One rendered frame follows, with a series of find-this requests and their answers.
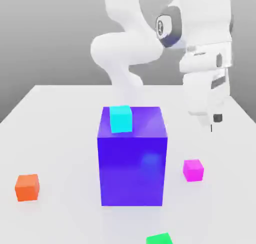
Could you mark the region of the large purple box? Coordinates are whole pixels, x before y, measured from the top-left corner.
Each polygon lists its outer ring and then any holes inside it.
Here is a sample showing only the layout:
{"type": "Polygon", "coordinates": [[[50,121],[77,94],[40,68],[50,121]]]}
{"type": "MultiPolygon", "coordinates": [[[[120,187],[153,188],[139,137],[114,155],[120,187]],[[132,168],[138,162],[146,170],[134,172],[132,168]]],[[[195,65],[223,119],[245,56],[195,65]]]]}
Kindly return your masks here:
{"type": "Polygon", "coordinates": [[[132,107],[132,131],[112,133],[104,107],[97,135],[102,206],[161,206],[168,135],[159,107],[132,107]]]}

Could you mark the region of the small cyan cube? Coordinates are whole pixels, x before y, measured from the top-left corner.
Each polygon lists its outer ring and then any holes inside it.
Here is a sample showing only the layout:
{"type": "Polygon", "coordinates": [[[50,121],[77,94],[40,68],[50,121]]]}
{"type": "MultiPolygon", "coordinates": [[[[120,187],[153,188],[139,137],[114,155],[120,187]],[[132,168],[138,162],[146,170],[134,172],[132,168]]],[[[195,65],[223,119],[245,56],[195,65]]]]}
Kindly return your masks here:
{"type": "Polygon", "coordinates": [[[110,128],[112,133],[129,133],[133,128],[133,115],[128,105],[109,107],[110,128]]]}

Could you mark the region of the small magenta cube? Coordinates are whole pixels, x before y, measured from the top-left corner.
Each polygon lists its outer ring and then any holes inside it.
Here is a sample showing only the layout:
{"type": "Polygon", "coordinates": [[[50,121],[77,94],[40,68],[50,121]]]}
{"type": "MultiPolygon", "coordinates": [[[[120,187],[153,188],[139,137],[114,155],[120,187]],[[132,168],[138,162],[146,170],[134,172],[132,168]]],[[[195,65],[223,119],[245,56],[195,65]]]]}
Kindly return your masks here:
{"type": "Polygon", "coordinates": [[[187,182],[200,182],[203,180],[204,167],[199,159],[184,160],[183,174],[187,182]]]}

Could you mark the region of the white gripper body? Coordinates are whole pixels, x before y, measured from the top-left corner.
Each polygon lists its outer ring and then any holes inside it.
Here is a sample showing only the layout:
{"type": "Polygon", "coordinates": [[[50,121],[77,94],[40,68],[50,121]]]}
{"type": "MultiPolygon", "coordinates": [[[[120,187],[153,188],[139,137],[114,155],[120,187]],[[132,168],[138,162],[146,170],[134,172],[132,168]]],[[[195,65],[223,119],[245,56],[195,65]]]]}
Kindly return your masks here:
{"type": "Polygon", "coordinates": [[[191,115],[219,114],[224,101],[230,96],[229,70],[221,68],[186,73],[183,90],[191,115]]]}

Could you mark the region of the small orange cube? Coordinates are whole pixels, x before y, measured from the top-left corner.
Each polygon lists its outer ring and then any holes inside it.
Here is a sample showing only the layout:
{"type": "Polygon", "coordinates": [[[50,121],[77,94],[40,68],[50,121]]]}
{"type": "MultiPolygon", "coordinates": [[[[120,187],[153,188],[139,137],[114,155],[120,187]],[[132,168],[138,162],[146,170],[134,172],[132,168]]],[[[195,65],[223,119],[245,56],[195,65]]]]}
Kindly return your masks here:
{"type": "Polygon", "coordinates": [[[19,202],[36,201],[40,191],[37,174],[19,175],[15,184],[15,193],[19,202]]]}

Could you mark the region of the small green cube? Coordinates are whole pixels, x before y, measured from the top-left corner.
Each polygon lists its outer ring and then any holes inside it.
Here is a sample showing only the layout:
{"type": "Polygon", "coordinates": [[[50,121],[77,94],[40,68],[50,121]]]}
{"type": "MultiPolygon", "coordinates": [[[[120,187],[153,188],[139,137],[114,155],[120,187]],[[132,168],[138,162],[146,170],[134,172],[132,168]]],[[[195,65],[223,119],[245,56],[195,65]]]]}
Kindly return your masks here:
{"type": "Polygon", "coordinates": [[[160,233],[146,238],[146,244],[173,244],[168,232],[160,233]]]}

